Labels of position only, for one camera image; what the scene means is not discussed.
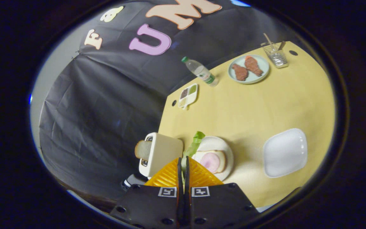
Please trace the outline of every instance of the yellow table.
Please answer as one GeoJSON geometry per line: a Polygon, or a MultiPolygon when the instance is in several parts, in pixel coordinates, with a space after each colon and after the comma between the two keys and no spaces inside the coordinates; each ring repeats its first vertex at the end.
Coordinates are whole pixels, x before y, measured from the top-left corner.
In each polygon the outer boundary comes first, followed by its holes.
{"type": "Polygon", "coordinates": [[[210,70],[220,80],[216,87],[200,78],[192,80],[167,97],[159,127],[160,134],[183,140],[185,149],[196,131],[224,139],[234,154],[234,168],[224,183],[237,183],[256,207],[274,204],[307,182],[327,153],[335,126],[334,96],[324,70],[291,42],[284,52],[289,66],[279,69],[262,48],[244,54],[263,56],[270,64],[269,75],[256,84],[229,78],[228,67],[235,58],[210,70]],[[172,106],[193,83],[199,84],[197,101],[186,110],[172,106]],[[289,175],[269,178],[263,171],[263,144],[291,128],[306,134],[307,164],[289,175]]]}

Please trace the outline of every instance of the purple letter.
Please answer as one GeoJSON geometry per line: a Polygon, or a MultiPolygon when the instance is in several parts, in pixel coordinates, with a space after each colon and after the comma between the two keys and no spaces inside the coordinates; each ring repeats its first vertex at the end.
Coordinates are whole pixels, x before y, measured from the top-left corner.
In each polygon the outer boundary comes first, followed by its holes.
{"type": "Polygon", "coordinates": [[[138,29],[137,34],[146,34],[151,37],[157,38],[160,41],[160,45],[158,45],[157,47],[142,43],[139,41],[138,38],[132,39],[131,43],[129,44],[129,49],[136,49],[152,56],[161,55],[162,53],[166,52],[166,50],[169,49],[170,44],[172,43],[172,40],[168,35],[164,34],[163,32],[159,32],[158,30],[151,29],[148,24],[143,24],[138,29]]]}

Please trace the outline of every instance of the paint palette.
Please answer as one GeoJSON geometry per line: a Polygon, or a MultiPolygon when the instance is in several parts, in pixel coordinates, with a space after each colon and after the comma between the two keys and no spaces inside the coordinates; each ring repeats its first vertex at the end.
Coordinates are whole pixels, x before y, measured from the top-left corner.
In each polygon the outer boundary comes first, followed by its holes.
{"type": "Polygon", "coordinates": [[[197,91],[199,91],[198,84],[192,84],[182,90],[179,97],[179,107],[184,110],[189,104],[194,103],[197,98],[197,91]]]}

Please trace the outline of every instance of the bread slice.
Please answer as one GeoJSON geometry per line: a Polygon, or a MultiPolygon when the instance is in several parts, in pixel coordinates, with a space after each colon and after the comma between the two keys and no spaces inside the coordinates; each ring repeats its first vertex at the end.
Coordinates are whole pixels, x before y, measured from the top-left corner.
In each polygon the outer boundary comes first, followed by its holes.
{"type": "Polygon", "coordinates": [[[207,151],[197,151],[193,156],[192,158],[199,162],[201,161],[201,159],[203,158],[203,156],[207,153],[214,153],[218,156],[218,158],[220,159],[220,165],[218,167],[218,169],[213,172],[213,174],[216,174],[216,173],[220,173],[220,172],[223,172],[225,170],[225,167],[226,167],[226,157],[225,157],[225,152],[222,151],[222,150],[207,150],[207,151]]]}
{"type": "Polygon", "coordinates": [[[151,153],[151,146],[151,141],[140,140],[135,146],[135,156],[144,161],[148,161],[151,153]]]}

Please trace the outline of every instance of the fried chicken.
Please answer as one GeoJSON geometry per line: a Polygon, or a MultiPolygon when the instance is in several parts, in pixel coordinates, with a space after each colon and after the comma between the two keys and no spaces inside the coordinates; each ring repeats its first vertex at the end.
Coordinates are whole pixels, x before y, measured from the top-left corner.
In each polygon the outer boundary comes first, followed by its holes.
{"type": "Polygon", "coordinates": [[[258,67],[258,62],[251,56],[245,57],[245,67],[255,75],[261,76],[263,71],[258,67]]]}
{"type": "Polygon", "coordinates": [[[233,69],[235,71],[237,80],[245,81],[245,79],[248,77],[248,70],[246,68],[241,67],[238,64],[233,64],[233,69]]]}

